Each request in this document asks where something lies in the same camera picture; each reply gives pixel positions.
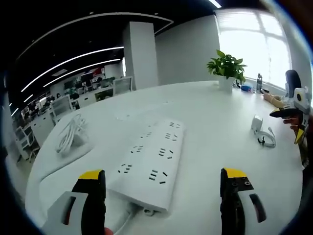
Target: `blue object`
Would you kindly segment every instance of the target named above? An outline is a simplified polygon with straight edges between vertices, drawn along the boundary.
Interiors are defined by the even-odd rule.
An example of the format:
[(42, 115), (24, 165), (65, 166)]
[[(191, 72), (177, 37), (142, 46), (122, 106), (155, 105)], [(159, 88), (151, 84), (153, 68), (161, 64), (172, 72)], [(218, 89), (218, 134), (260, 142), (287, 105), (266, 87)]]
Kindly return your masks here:
[(244, 92), (251, 92), (252, 87), (248, 85), (242, 85), (241, 90), (243, 90)]

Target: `white table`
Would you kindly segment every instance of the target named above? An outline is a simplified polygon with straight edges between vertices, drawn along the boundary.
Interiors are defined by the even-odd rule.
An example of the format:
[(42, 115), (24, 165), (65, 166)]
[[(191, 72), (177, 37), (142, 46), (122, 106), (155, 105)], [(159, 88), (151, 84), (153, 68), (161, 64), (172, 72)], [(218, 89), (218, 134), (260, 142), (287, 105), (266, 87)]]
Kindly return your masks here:
[[(94, 103), (64, 117), (52, 130), (32, 167), (26, 191), (26, 210), (36, 224), (44, 212), (78, 176), (103, 168), (107, 178), (123, 157), (142, 124), (163, 117), (182, 121), (186, 132), (168, 213), (147, 217), (140, 211), (124, 234), (221, 234), (220, 171), (241, 169), (248, 175), (266, 209), (263, 234), (278, 234), (295, 215), (301, 197), (302, 166), (294, 133), (268, 114), (273, 106), (259, 94), (238, 89), (219, 91), (216, 82), (193, 82), (139, 90)], [(58, 165), (54, 151), (58, 133), (75, 114), (88, 123), (94, 149), (44, 179)], [(263, 148), (250, 130), (254, 115), (270, 125), (277, 146)]]

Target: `power strip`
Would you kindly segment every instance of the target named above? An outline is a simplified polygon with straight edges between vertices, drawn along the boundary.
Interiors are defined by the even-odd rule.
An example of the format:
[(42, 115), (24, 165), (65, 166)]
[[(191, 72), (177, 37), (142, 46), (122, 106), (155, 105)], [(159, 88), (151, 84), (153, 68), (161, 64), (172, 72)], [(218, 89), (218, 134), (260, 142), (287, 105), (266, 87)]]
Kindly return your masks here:
[(185, 127), (163, 120), (147, 127), (113, 172), (107, 188), (152, 211), (168, 211)]

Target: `power cord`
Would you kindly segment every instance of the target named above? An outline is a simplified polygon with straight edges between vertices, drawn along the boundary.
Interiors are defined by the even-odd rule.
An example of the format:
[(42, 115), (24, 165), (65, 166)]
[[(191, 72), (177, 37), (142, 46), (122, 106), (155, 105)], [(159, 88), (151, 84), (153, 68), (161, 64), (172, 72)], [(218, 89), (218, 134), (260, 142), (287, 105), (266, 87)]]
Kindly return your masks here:
[(56, 146), (56, 151), (62, 155), (67, 154), (70, 151), (74, 140), (82, 144), (82, 135), (85, 132), (84, 125), (86, 120), (81, 117), (81, 114), (75, 115), (66, 127), (60, 132), (60, 142)]
[[(269, 148), (274, 148), (276, 146), (276, 139), (275, 139), (275, 135), (273, 133), (272, 128), (268, 128), (269, 132), (265, 132), (265, 131), (254, 131), (254, 134), (257, 136), (258, 138), (258, 142), (259, 144), (261, 144), (262, 146), (265, 147), (269, 147)], [(271, 140), (271, 143), (265, 142), (264, 137), (267, 137)]]

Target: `ceiling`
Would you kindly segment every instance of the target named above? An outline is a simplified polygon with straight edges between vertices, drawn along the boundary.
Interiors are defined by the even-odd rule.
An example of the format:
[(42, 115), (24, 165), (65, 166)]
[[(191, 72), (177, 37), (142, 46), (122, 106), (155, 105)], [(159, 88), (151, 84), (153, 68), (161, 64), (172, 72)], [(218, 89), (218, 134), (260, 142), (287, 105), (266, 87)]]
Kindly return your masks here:
[[(258, 0), (217, 1), (224, 8), (263, 8)], [(0, 71), (7, 71), (6, 83), (10, 102), (14, 104), (12, 107), (20, 107), (31, 94), (36, 96), (44, 92), (43, 85), (54, 80), (56, 77), (52, 74), (61, 69), (73, 71), (123, 58), (123, 50), (116, 49), (75, 59), (43, 75), (21, 93), (32, 80), (63, 61), (84, 53), (123, 46), (122, 32), (129, 21), (153, 23), (155, 33), (159, 34), (186, 21), (211, 15), (216, 8), (208, 0), (77, 0), (75, 3), (55, 0), (18, 4), (7, 1), (2, 9), (1, 22), (6, 24), (2, 30)]]

